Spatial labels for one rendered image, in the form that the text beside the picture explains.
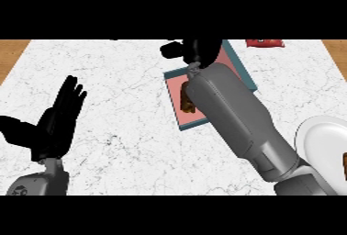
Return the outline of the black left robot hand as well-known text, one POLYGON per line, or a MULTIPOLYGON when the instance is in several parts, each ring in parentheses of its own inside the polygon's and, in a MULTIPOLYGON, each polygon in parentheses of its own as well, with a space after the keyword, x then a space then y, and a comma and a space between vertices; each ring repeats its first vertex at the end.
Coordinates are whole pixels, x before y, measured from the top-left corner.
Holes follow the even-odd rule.
POLYGON ((46 158, 61 159, 68 153, 86 96, 83 85, 70 75, 59 88, 55 104, 45 110, 37 125, 15 117, 0 116, 0 133, 9 144, 31 150, 33 162, 46 158))

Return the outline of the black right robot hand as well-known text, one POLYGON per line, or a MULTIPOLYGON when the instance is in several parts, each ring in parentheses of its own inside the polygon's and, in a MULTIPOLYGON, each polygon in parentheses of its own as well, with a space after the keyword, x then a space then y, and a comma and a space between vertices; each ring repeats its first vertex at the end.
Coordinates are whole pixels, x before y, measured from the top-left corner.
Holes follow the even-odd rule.
POLYGON ((200 68, 206 69, 216 62, 223 41, 220 39, 183 39, 160 47, 166 59, 183 58, 186 64, 200 62, 200 68))

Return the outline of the pink box with teal rim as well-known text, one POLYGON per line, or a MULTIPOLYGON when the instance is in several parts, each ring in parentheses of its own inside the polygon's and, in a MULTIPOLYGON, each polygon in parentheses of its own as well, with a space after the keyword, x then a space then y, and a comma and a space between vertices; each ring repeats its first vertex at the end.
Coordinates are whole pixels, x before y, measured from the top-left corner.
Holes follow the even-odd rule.
MULTIPOLYGON (((234 73, 245 83, 245 86, 248 87, 250 91, 254 92, 257 90, 254 80, 245 70, 242 62, 239 60, 239 56, 226 39, 223 40, 220 54, 216 62, 223 63, 231 68, 231 70, 234 71, 234 73)), ((186 129, 195 128, 197 126, 204 125, 208 122, 208 119, 203 114, 203 112, 200 111, 200 109, 195 109, 194 113, 186 113, 180 109, 183 83, 189 80, 188 68, 183 67, 180 69, 166 72, 164 79, 172 98, 177 127, 179 130, 183 131, 186 129)))

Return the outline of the brown sweet potato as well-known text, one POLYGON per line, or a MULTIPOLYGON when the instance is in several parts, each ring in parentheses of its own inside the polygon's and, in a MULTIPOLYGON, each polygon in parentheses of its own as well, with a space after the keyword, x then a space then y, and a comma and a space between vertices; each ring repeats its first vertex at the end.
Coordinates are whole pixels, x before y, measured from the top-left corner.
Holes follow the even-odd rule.
POLYGON ((182 83, 180 87, 180 110, 185 113, 194 113, 195 112, 195 104, 191 102, 191 98, 186 93, 186 88, 189 86, 189 82, 182 83))

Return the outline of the white plate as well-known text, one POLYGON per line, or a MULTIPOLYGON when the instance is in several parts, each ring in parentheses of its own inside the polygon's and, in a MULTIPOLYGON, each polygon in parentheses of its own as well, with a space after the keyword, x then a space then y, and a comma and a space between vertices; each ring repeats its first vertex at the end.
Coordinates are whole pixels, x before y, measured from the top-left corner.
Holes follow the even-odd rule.
POLYGON ((294 146, 340 196, 347 196, 347 121, 330 116, 310 117, 300 125, 294 146))

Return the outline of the red snack bag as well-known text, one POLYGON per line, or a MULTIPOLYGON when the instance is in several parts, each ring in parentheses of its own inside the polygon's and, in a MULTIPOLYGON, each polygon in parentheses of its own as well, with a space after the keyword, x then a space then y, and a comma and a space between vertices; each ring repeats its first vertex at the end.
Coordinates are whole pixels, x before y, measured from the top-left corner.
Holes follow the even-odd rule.
POLYGON ((245 40, 245 43, 248 47, 256 47, 256 48, 285 47, 285 43, 281 39, 248 39, 245 40))

